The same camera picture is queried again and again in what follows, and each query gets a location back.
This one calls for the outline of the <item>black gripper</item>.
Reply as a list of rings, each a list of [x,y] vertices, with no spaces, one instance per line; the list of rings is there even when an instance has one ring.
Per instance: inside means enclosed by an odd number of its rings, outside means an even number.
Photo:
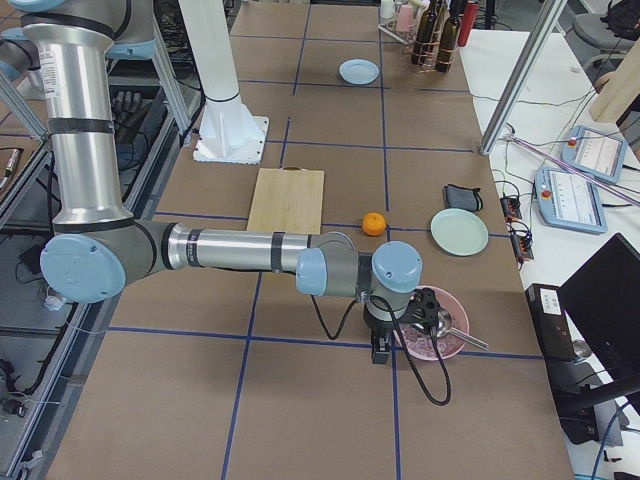
[[[392,338],[399,326],[396,311],[388,301],[367,301],[363,319],[371,331],[371,362],[388,363],[392,352]]]

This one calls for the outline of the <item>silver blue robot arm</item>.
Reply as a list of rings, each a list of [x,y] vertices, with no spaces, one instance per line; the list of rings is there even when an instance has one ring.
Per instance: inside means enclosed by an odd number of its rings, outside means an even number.
[[[392,241],[372,253],[342,233],[256,233],[142,221],[123,205],[106,56],[151,29],[148,1],[19,1],[38,52],[61,209],[40,264],[47,283],[97,303],[154,273],[184,267],[288,273],[313,297],[364,306],[372,359],[385,363],[400,327],[415,319],[422,260]]]

